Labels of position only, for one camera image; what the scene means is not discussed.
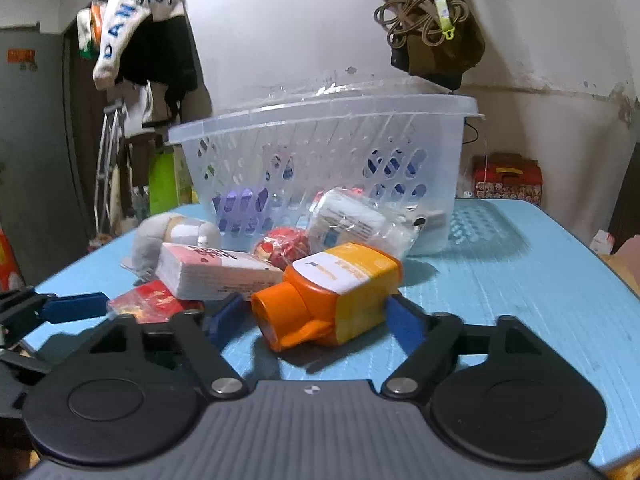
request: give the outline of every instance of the tabletop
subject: tabletop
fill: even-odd
[[[204,217],[199,205],[187,216]],[[59,296],[104,292],[115,298],[135,276],[120,267],[133,234],[89,254],[37,287]],[[607,425],[591,459],[608,466],[640,450],[640,300],[576,238],[535,206],[512,200],[457,200],[449,246],[404,262],[401,292],[427,312],[446,311],[471,324],[520,318],[600,391]],[[44,324],[24,340],[58,362],[104,318]],[[223,350],[249,381],[370,379],[376,388],[406,355],[386,327],[337,349],[302,345],[277,357],[254,323]],[[464,358],[476,364],[482,356]]]

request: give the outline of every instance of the plastic basket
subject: plastic basket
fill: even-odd
[[[465,118],[475,99],[335,97],[235,112],[171,129],[223,248],[250,250],[274,226],[304,226],[319,192],[359,188],[377,202],[439,211],[412,254],[444,248]]]

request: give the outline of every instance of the plush toy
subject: plush toy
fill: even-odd
[[[219,249],[222,237],[216,225],[178,213],[162,213],[147,218],[136,231],[131,254],[131,270],[141,280],[154,279],[164,242]]]

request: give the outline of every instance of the orange bottle cap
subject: orange bottle cap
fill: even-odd
[[[311,316],[291,283],[279,283],[256,292],[251,298],[251,308],[274,352],[322,337],[333,329],[331,323]]]

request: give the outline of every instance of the silver screw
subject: silver screw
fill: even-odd
[[[222,377],[211,383],[211,389],[220,395],[235,394],[242,390],[242,383],[232,377]]]
[[[418,389],[418,383],[409,377],[396,377],[395,379],[391,379],[386,387],[389,391],[398,394],[412,394],[415,390]]]

